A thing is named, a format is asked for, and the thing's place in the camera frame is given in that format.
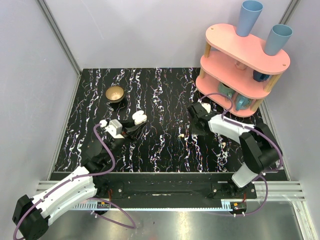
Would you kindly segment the white earbud charging case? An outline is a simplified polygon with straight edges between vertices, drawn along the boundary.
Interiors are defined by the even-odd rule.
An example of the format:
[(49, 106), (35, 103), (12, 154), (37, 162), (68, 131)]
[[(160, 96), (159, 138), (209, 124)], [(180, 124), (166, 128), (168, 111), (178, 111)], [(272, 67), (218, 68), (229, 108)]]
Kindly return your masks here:
[(135, 125), (142, 124), (147, 121), (147, 116), (143, 110), (138, 110), (132, 115), (132, 119)]

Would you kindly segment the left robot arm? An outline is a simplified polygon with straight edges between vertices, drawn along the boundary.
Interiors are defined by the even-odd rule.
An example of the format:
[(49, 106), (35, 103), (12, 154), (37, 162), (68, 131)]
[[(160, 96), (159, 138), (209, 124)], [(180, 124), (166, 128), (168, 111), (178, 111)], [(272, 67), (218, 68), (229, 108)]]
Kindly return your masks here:
[(95, 140), (89, 142), (78, 166), (67, 177), (33, 197), (17, 200), (12, 221), (16, 225), (13, 239), (21, 233), (24, 240), (38, 240), (61, 215), (91, 198), (111, 198), (113, 190), (106, 175), (116, 167), (115, 155), (126, 142), (138, 139), (147, 123), (142, 119), (101, 120), (93, 128)]

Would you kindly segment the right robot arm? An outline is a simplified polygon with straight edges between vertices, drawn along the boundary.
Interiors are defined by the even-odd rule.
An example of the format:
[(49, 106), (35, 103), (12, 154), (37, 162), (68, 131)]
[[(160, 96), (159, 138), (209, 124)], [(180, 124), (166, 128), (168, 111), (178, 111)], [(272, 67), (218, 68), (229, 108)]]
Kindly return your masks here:
[(198, 130), (219, 134), (240, 144), (244, 163), (227, 185), (228, 195), (239, 198), (249, 183), (268, 171), (277, 161), (283, 162), (282, 150), (266, 124), (242, 123), (216, 111), (207, 111), (204, 106), (196, 102), (188, 108)]

